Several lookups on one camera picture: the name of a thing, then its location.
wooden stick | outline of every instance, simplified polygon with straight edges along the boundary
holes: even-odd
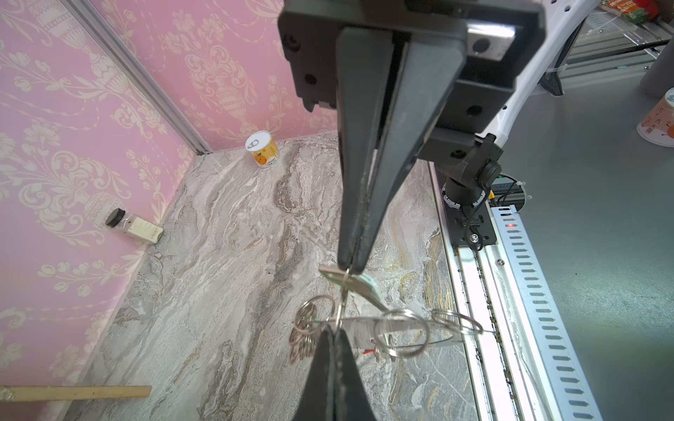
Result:
[[[151,386],[0,386],[0,402],[125,399],[150,396]]]

snack package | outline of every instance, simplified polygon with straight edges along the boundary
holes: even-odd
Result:
[[[642,24],[660,13],[653,0],[601,0],[601,8],[622,15],[633,24]]]

floral wallpaper pattern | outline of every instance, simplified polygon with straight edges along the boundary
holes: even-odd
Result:
[[[276,27],[281,0],[90,0],[213,150],[337,130],[295,95]]]
[[[161,222],[192,160],[59,0],[0,2],[0,384],[78,381],[145,249],[106,217]]]

gray tabletop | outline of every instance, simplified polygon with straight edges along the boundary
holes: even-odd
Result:
[[[674,148],[639,77],[531,96],[505,145],[522,219],[604,420],[674,419]]]
[[[66,420],[288,420],[309,361],[288,361],[290,322],[334,261],[342,182],[336,136],[199,157],[84,383],[151,385],[147,399],[80,401]],[[419,162],[391,203],[367,273],[389,307],[454,308],[433,191]],[[347,313],[376,309],[350,299]],[[380,420],[477,419],[461,345],[357,364]]]

tin can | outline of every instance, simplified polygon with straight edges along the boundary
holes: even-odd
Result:
[[[253,154],[255,162],[262,168],[271,166],[278,159],[278,146],[272,134],[261,130],[250,135],[246,141],[246,150]]]
[[[665,93],[636,131],[651,143],[674,148],[674,88]]]

